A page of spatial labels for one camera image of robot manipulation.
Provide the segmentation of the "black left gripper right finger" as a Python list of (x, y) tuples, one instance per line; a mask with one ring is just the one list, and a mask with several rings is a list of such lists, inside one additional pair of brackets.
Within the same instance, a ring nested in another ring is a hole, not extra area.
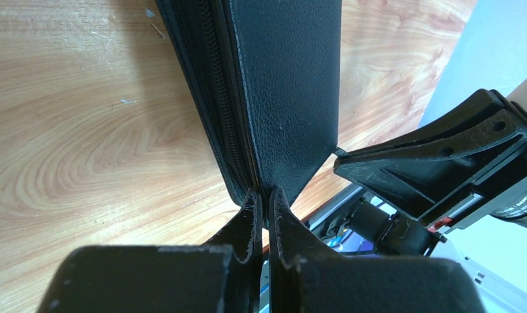
[(474, 283), (451, 260), (346, 257), (292, 213), (284, 191), (269, 198), (272, 312), (482, 312)]

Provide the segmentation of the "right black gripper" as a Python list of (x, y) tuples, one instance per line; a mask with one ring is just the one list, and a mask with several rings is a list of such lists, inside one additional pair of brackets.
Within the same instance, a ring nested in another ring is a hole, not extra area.
[(339, 157), (334, 172), (396, 209), (358, 211), (379, 254), (429, 256), (488, 215), (527, 228), (527, 109), (480, 89), (423, 128)]

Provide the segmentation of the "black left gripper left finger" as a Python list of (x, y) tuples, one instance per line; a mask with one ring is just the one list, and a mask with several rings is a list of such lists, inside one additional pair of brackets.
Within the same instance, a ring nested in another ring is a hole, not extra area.
[(59, 266), (39, 312), (256, 312), (262, 270), (262, 201), (202, 245), (84, 246)]

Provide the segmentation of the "black zip tool case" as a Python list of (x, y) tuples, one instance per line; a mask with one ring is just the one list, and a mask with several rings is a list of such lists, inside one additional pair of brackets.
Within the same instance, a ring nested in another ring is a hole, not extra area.
[(232, 201), (293, 203), (337, 147), (340, 1), (158, 1)]

